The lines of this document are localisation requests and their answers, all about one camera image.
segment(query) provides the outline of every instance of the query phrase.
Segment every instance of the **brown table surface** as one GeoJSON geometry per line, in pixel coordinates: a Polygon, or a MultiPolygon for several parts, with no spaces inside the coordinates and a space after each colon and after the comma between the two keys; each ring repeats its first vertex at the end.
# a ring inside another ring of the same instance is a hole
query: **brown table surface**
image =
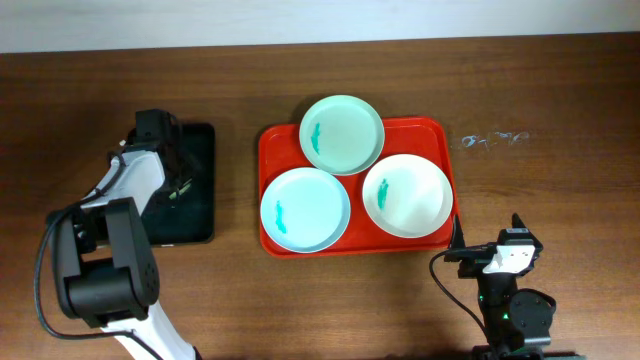
{"type": "MultiPolygon", "coordinates": [[[[154,250],[162,306],[205,359],[368,359],[484,343],[429,277],[435,252],[279,260],[260,246],[258,137],[330,94],[442,124],[469,244],[494,241],[521,214],[545,249],[520,285],[558,301],[548,350],[640,356],[640,34],[605,34],[2,55],[3,357],[128,356],[113,339],[47,335],[33,262],[45,214],[93,186],[134,112],[154,107],[217,132],[215,239],[154,250]],[[529,137],[508,145],[495,132],[529,137]],[[487,137],[491,146],[479,142],[487,137]]],[[[47,257],[50,321],[89,331],[60,312],[49,266],[47,257]]],[[[437,266],[477,311],[476,284],[456,269],[437,266]]]]}

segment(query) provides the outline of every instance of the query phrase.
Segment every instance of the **cable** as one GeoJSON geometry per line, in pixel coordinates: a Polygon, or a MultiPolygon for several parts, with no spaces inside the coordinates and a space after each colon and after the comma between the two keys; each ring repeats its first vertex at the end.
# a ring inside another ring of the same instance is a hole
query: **cable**
{"type": "Polygon", "coordinates": [[[482,330],[482,333],[484,334],[484,337],[487,339],[487,343],[489,344],[489,347],[491,348],[491,352],[494,354],[494,357],[497,359],[498,357],[497,357],[496,351],[495,351],[493,345],[491,344],[491,341],[489,340],[489,333],[487,332],[487,328],[484,326],[484,324],[482,324],[482,321],[480,320],[480,318],[478,318],[478,316],[473,311],[471,311],[471,309],[469,309],[467,306],[465,306],[463,303],[461,303],[458,299],[456,299],[456,297],[453,296],[453,294],[450,293],[449,290],[447,290],[447,288],[444,287],[444,285],[442,285],[440,280],[438,280],[438,277],[436,276],[435,271],[433,270],[433,264],[435,263],[435,261],[438,258],[441,258],[441,257],[443,257],[445,255],[455,254],[455,253],[459,253],[459,252],[465,252],[465,251],[469,251],[469,250],[486,249],[486,248],[487,248],[486,245],[477,245],[477,246],[468,246],[468,247],[460,248],[460,249],[448,249],[448,250],[445,250],[443,252],[440,252],[440,253],[436,254],[434,257],[432,257],[431,261],[429,261],[429,272],[431,273],[431,277],[433,278],[433,281],[435,281],[436,285],[438,285],[440,290],[442,290],[442,292],[445,295],[447,295],[447,297],[449,299],[451,299],[451,301],[456,303],[456,305],[458,305],[462,310],[464,310],[467,314],[469,314],[469,316],[471,316],[471,318],[473,318],[473,320],[476,322],[476,324],[478,324],[478,326],[480,327],[480,330],[482,330]]]}
{"type": "Polygon", "coordinates": [[[94,334],[63,334],[63,333],[57,332],[51,327],[51,325],[49,324],[49,322],[47,322],[47,319],[44,316],[44,312],[42,311],[42,301],[40,298],[40,273],[42,270],[42,259],[44,258],[44,252],[47,248],[47,244],[49,243],[51,233],[64,218],[66,218],[67,216],[69,216],[69,214],[71,214],[73,210],[77,209],[78,207],[84,204],[87,204],[91,201],[94,201],[100,198],[116,183],[116,181],[124,171],[124,168],[126,167],[126,164],[124,163],[124,159],[122,158],[122,156],[118,156],[118,160],[120,162],[120,166],[118,167],[118,170],[116,170],[116,173],[114,174],[114,176],[107,182],[107,184],[104,187],[102,187],[102,189],[99,189],[96,187],[94,188],[95,193],[93,195],[90,195],[58,211],[55,214],[53,220],[47,226],[44,232],[44,235],[40,240],[38,255],[36,257],[35,271],[33,275],[33,299],[36,306],[36,313],[38,315],[38,320],[40,321],[40,324],[45,329],[45,331],[55,338],[62,339],[62,340],[90,340],[90,339],[104,339],[104,338],[115,337],[115,336],[124,336],[135,341],[138,345],[140,345],[140,347],[142,347],[147,352],[149,352],[149,354],[153,356],[155,359],[162,360],[160,355],[158,355],[158,353],[155,350],[153,350],[149,345],[145,344],[144,341],[142,341],[139,337],[137,337],[133,333],[133,331],[115,331],[110,333],[94,333],[94,334]]]}

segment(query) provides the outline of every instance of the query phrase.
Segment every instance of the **white wall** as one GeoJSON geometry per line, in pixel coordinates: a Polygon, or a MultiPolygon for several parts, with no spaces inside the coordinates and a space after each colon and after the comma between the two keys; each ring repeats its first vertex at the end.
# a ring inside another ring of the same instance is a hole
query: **white wall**
{"type": "Polygon", "coordinates": [[[640,30],[640,0],[0,0],[0,52],[640,30]]]}

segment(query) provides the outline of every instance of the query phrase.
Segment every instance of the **light green plate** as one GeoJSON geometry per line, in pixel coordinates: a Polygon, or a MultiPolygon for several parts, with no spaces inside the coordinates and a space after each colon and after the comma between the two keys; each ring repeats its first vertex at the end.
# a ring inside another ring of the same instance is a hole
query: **light green plate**
{"type": "Polygon", "coordinates": [[[348,95],[315,103],[300,124],[300,146],[318,169],[353,175],[371,166],[384,146],[382,119],[371,105],[348,95]]]}

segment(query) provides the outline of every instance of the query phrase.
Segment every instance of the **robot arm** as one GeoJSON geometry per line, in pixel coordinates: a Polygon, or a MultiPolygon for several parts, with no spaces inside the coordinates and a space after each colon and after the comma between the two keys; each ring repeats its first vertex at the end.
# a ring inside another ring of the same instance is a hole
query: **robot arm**
{"type": "MultiPolygon", "coordinates": [[[[189,184],[191,167],[179,153],[176,127],[166,112],[136,113],[135,135],[85,198],[93,200],[56,223],[51,242],[63,313],[106,333],[133,332],[165,360],[200,359],[158,302],[158,269],[140,217],[152,200],[175,198],[189,184]],[[103,243],[111,246],[111,258],[82,259],[103,243]]],[[[116,339],[135,359],[156,358],[131,338],[116,339]]]]}

